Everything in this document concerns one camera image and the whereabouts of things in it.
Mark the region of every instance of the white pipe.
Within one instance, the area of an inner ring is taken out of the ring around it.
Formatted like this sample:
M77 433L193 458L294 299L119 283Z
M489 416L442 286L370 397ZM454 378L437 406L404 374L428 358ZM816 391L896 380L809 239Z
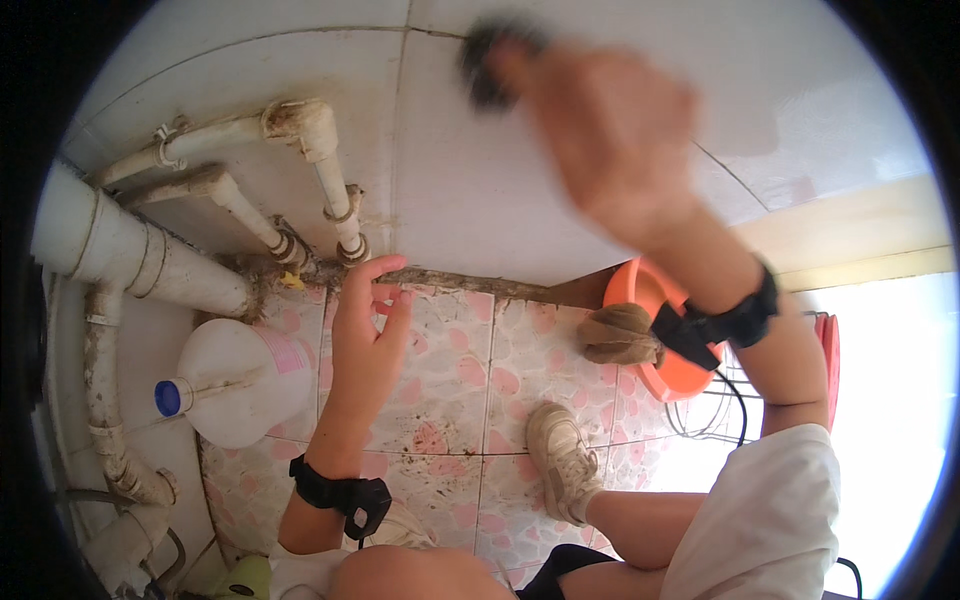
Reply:
M110 597L143 577L140 562L156 550L169 527L170 509L131 506L84 546L84 556Z
M87 427L93 449L110 484L137 502L170 506L177 501L177 483L169 471L147 467L127 451L117 387L117 340L123 305L119 285L95 285L86 296L84 384L89 411Z
M104 282L228 317L252 304L251 285L165 231L142 223L55 163L36 216L31 253L56 273Z
M87 181L93 187L103 187L155 166L169 166L198 152L258 139L298 146L303 158L314 165L320 177L326 195L326 218L337 229L341 260L348 266L366 260L370 248L367 238L360 232L360 195L350 195L344 185L337 158L339 139L333 109L319 98L274 103L255 117L237 118L180 133L169 141L158 140L152 146L101 169Z
M223 165L211 165L191 173L186 179L125 194L120 201L126 208L139 208L144 204L186 196L208 196L216 205L225 208L264 243L277 262L289 265L292 271L301 273L313 266L300 240L286 231L277 230L261 215Z
M242 117L172 137L169 142L163 144L163 155L168 161L176 161L200 152L258 142L262 139L260 115ZM155 142L139 152L117 160L87 178L87 183L91 187L105 187L141 171L165 166L158 153L160 144L160 141Z

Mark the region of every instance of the brown cloth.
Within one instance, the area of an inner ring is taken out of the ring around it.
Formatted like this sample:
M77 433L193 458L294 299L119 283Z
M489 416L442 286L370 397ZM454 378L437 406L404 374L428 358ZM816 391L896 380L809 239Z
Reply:
M605 365L663 366L666 347L650 332L653 319L638 304L611 304L594 311L577 326L577 337L585 345L584 356Z

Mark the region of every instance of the label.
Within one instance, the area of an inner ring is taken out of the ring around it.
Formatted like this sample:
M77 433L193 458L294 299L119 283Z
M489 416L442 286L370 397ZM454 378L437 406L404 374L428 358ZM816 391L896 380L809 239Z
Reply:
M285 335L267 327L254 327L253 331L256 331L256 334L260 336L260 339L263 340L274 356L276 372L283 375L306 367L306 362L297 352L297 345Z

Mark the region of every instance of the pipe elbow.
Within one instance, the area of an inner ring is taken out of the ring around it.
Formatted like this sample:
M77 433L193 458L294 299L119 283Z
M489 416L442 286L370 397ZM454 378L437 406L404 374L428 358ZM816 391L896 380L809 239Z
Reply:
M307 162L336 155L339 140L333 108L319 98L268 106L260 117L260 128L269 143L299 144Z

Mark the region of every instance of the shoe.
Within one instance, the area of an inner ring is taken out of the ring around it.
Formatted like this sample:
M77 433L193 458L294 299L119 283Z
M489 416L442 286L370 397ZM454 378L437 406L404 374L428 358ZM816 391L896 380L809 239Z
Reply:
M396 500L372 535L364 540L367 546L403 546L404 548L436 548L420 521Z
M537 409L527 421L527 449L543 478L547 513L586 527L587 504L603 483L597 455L584 443L573 414L560 404Z

